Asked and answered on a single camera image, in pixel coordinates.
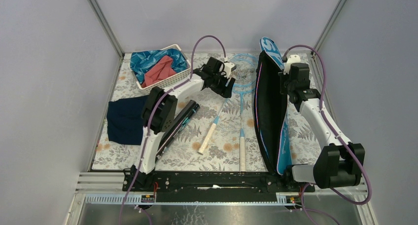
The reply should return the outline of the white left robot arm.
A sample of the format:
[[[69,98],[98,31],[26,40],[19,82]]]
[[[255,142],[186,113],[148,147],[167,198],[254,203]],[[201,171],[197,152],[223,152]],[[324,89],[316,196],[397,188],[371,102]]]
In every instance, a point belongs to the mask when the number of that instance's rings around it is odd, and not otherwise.
[[[202,67],[194,69],[186,80],[166,88],[153,87],[142,110],[143,139],[140,155],[135,165],[134,185],[142,191],[153,184],[150,173],[155,169],[156,157],[164,132],[174,122],[177,102],[206,88],[223,98],[231,98],[236,69],[232,62],[222,62],[210,57]]]

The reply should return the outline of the white perforated plastic basket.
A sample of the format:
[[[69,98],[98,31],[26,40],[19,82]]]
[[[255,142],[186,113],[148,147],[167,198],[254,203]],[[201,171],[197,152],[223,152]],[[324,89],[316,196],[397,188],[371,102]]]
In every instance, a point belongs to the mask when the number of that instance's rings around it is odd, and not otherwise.
[[[173,84],[176,84],[176,83],[178,83],[178,82],[180,82],[182,80],[185,80],[186,78],[188,78],[190,76],[191,62],[184,55],[182,49],[180,48],[180,46],[178,44],[172,44],[172,45],[169,45],[167,47],[164,47],[164,48],[158,49],[158,50],[166,50],[166,49],[169,49],[169,48],[177,49],[177,50],[179,50],[182,53],[182,55],[186,59],[187,69],[184,70],[184,71],[182,71],[182,72],[179,72],[179,73],[177,73],[177,74],[175,74],[175,75],[173,75],[173,76],[171,76],[171,77],[169,77],[169,78],[167,78],[167,79],[165,79],[163,81],[160,81],[160,82],[158,82],[156,84],[153,84],[151,86],[148,86],[148,87],[141,87],[139,81],[137,80],[137,78],[135,76],[135,73],[130,69],[130,71],[131,71],[131,73],[132,73],[132,75],[134,77],[135,83],[136,83],[137,87],[139,88],[139,90],[142,90],[142,91],[148,93],[148,92],[150,92],[150,90],[153,87],[165,88],[165,87],[171,86]]]

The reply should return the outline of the navy blue cloth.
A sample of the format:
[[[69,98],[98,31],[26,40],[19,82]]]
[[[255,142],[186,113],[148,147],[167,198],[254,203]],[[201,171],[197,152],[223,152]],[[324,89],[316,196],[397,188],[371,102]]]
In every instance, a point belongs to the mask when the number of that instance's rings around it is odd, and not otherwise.
[[[122,145],[140,145],[143,136],[141,113],[147,95],[108,102],[108,139]]]

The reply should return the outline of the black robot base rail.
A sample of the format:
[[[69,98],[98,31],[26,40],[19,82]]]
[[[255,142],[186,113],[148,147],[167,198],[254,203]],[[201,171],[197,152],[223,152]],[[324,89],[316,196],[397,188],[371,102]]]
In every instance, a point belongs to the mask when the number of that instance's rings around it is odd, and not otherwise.
[[[269,172],[123,170],[124,192],[150,192],[157,202],[277,202],[277,194],[298,196],[303,183]]]

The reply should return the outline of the black shuttlecock tube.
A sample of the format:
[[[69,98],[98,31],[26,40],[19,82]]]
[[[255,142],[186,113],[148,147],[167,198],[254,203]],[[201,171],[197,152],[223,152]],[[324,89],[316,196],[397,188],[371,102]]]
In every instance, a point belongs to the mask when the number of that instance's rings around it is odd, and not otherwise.
[[[159,148],[156,153],[155,162],[157,162],[165,149],[174,141],[177,134],[188,124],[192,116],[200,109],[200,105],[194,100],[190,100],[187,105],[180,111],[180,113],[174,118],[173,124],[169,127],[168,131],[164,133],[162,140],[159,144]]]

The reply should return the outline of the salmon pink towel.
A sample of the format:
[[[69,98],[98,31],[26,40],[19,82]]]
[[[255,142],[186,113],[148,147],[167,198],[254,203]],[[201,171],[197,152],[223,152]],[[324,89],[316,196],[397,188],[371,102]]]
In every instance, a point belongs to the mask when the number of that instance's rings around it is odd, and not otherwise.
[[[163,56],[144,74],[144,81],[141,86],[148,87],[175,75],[176,72],[172,69],[173,62],[174,60],[170,56]]]

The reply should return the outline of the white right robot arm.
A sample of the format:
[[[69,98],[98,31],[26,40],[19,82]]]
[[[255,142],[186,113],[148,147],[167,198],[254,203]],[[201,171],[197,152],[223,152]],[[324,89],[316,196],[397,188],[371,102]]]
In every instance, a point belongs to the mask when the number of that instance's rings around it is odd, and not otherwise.
[[[353,143],[337,127],[324,104],[321,94],[310,87],[308,64],[285,64],[279,75],[280,92],[286,94],[296,110],[305,118],[318,140],[321,153],[315,164],[288,165],[283,185],[296,191],[302,183],[316,184],[319,188],[357,186],[361,180],[365,149]]]

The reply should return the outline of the teal leaf-patterned cloth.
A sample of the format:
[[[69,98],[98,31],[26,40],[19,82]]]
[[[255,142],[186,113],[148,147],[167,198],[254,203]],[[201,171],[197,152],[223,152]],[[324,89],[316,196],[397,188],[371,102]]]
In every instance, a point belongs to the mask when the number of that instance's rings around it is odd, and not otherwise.
[[[131,56],[130,68],[135,73],[140,85],[144,81],[144,74],[165,55],[173,58],[172,69],[176,74],[187,69],[186,59],[179,50],[174,48],[134,52]]]

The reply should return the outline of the blue racket cover bag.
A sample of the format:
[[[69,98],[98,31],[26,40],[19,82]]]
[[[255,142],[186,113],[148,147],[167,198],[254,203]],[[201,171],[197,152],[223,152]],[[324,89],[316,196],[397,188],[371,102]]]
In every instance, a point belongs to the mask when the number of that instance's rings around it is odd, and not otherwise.
[[[284,64],[273,40],[262,37],[260,48],[253,99],[255,133],[268,172],[282,176],[286,167],[292,164],[288,98],[280,92]]]

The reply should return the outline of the floral patterned table mat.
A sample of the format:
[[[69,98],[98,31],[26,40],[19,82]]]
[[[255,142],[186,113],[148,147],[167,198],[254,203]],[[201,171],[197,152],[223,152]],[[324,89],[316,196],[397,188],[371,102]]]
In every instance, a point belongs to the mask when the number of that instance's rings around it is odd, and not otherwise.
[[[230,61],[237,66],[256,68],[258,54],[227,54]],[[125,54],[118,80],[111,101],[139,97],[141,91],[130,69],[131,53]],[[186,100],[178,101],[176,114],[189,100],[196,101],[201,107],[188,124],[175,137],[170,146],[156,163],[156,170],[161,171],[238,171],[239,170],[239,136],[241,129],[240,94],[233,93],[232,98],[225,100],[205,89],[191,95]],[[247,171],[267,171],[260,153],[254,131],[252,113],[253,96],[243,95],[243,126],[245,134],[245,159]],[[211,136],[203,154],[197,150],[218,116],[215,132]],[[293,164],[314,164],[320,154],[319,143],[307,121],[288,104],[288,124],[290,137],[290,156]],[[108,121],[104,120],[103,130],[96,147],[91,170],[122,170],[131,167],[140,154],[140,146],[123,145],[111,142],[107,133]]]

